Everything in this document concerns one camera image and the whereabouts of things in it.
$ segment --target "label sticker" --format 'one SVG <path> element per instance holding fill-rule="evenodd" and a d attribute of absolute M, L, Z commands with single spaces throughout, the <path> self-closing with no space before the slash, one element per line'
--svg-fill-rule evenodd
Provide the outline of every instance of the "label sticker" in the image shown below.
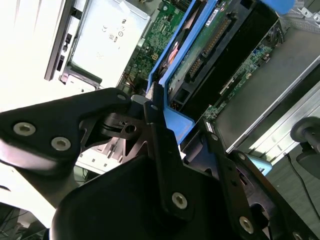
<path fill-rule="evenodd" d="M 220 9 L 216 8 L 213 13 L 211 14 L 211 16 L 209 17 L 208 21 L 206 22 L 206 26 L 209 27 L 209 25 L 211 24 L 211 22 L 214 20 L 214 18 L 216 17 L 217 13 L 219 12 Z"/>

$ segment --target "black mount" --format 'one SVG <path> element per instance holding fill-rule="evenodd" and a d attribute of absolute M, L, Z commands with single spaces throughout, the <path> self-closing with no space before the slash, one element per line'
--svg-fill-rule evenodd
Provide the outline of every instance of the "black mount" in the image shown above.
<path fill-rule="evenodd" d="M 296 157 L 296 161 L 320 179 L 320 118 L 310 116 L 301 119 L 293 126 L 290 135 L 302 147 L 302 153 Z"/>
<path fill-rule="evenodd" d="M 197 154 L 205 169 L 183 164 L 163 88 L 153 83 L 147 96 L 109 88 L 0 113 L 0 159 L 45 178 L 67 176 L 81 152 L 111 137 L 124 141 L 122 165 L 61 202 L 51 239 L 317 239 L 249 159 L 226 157 L 207 129 Z M 67 140 L 57 147 L 57 137 Z"/>

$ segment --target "green circuit board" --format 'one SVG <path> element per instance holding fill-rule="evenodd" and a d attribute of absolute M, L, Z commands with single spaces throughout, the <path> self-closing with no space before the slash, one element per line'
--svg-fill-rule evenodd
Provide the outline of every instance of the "green circuit board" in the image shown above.
<path fill-rule="evenodd" d="M 148 80 L 149 73 L 184 16 L 184 12 L 169 2 L 165 2 L 159 11 L 138 54 L 128 62 L 123 74 L 124 80 L 129 78 L 135 82 L 138 77 Z"/>
<path fill-rule="evenodd" d="M 210 105 L 204 112 L 203 117 L 209 121 L 213 121 L 219 113 L 224 109 L 227 103 L 232 99 L 232 97 L 237 93 L 243 84 L 250 79 L 252 73 L 259 68 L 264 63 L 268 62 L 270 57 L 269 54 L 273 49 L 269 46 L 265 46 L 263 43 L 259 45 L 252 51 L 249 57 L 243 62 L 236 73 L 233 75 L 230 83 L 233 80 L 238 79 L 238 83 L 232 89 L 232 91 L 227 95 L 225 100 L 217 105 Z"/>
<path fill-rule="evenodd" d="M 227 11 L 225 11 L 231 1 L 223 1 L 213 10 L 199 36 L 169 80 L 168 89 L 174 89 L 176 83 L 183 80 L 186 74 L 193 77 L 203 63 L 202 57 L 206 58 L 210 54 L 213 47 L 232 22 L 231 19 L 226 17 Z"/>

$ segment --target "blue plastic latch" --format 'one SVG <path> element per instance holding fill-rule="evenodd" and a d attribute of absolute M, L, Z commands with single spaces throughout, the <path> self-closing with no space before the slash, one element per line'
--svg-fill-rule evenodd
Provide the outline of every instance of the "blue plastic latch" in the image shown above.
<path fill-rule="evenodd" d="M 286 14 L 295 4 L 295 0 L 261 0 L 278 14 Z"/>

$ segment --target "silver screw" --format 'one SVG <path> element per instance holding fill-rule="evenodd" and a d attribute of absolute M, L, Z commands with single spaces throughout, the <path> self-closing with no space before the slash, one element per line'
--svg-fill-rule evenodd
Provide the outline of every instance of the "silver screw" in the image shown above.
<path fill-rule="evenodd" d="M 63 136 L 57 136 L 52 139 L 51 146 L 57 151 L 66 151 L 71 147 L 71 142 Z"/>
<path fill-rule="evenodd" d="M 188 206 L 186 197 L 180 192 L 175 192 L 174 194 L 172 194 L 172 202 L 179 209 L 186 209 L 186 207 Z"/>
<path fill-rule="evenodd" d="M 239 218 L 239 222 L 241 227 L 249 234 L 253 234 L 254 233 L 254 227 L 252 226 L 251 222 L 249 221 L 248 218 L 246 218 L 245 216 L 241 216 Z"/>
<path fill-rule="evenodd" d="M 225 7 L 226 7 L 226 2 L 224 1 L 220 7 L 220 11 L 223 12 L 225 10 Z"/>
<path fill-rule="evenodd" d="M 154 110 L 158 110 L 158 108 L 157 108 L 157 106 L 155 106 L 155 105 L 151 105 L 151 107 L 154 109 Z"/>
<path fill-rule="evenodd" d="M 216 140 L 216 141 L 219 140 L 219 138 L 217 137 L 217 135 L 211 134 L 211 137 L 212 137 L 214 140 Z"/>
<path fill-rule="evenodd" d="M 299 233 L 294 231 L 292 234 L 295 240 L 303 240 Z"/>
<path fill-rule="evenodd" d="M 123 95 L 121 95 L 121 94 L 118 94 L 118 95 L 117 95 L 117 97 L 118 97 L 118 99 L 126 100 L 126 97 L 125 97 L 125 96 L 123 96 Z"/>
<path fill-rule="evenodd" d="M 36 132 L 36 127 L 28 122 L 19 122 L 13 126 L 13 131 L 21 136 L 30 136 Z"/>
<path fill-rule="evenodd" d="M 246 157 L 242 154 L 242 153 L 238 153 L 239 158 L 241 158 L 242 160 L 246 160 Z"/>

